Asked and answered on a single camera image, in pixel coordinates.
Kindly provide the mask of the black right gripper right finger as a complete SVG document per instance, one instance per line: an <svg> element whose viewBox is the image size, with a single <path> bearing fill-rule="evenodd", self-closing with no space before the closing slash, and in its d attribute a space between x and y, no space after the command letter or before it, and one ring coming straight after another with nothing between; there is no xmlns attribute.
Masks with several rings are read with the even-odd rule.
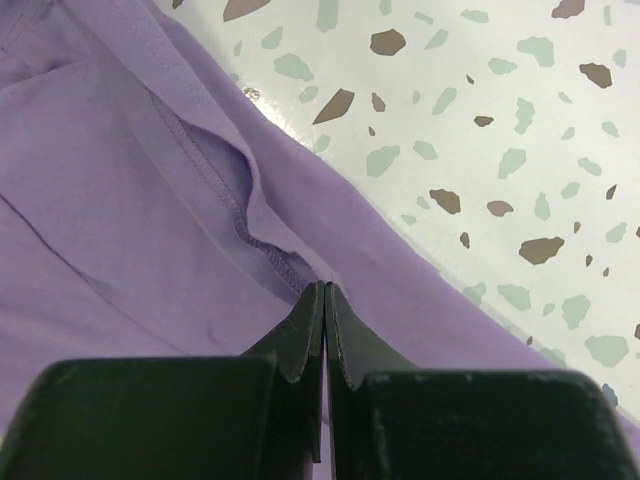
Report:
<svg viewBox="0 0 640 480"><path fill-rule="evenodd" d="M337 479L635 479L600 388L567 370L421 369L325 288Z"/></svg>

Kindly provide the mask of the purple t shirt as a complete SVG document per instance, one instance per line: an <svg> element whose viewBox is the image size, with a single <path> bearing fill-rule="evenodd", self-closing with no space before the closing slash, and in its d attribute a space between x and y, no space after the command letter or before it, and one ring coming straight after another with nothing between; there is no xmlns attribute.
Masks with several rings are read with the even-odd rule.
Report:
<svg viewBox="0 0 640 480"><path fill-rule="evenodd" d="M586 373L637 451L638 3L2 3L3 427L317 280L421 367Z"/></svg>

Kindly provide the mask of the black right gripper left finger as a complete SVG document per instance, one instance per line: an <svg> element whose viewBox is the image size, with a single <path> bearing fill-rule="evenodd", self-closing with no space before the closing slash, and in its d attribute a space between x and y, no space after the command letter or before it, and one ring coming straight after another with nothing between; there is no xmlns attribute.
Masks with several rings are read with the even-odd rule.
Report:
<svg viewBox="0 0 640 480"><path fill-rule="evenodd" d="M1 447L5 479L308 479L320 460L323 283L231 357L44 370Z"/></svg>

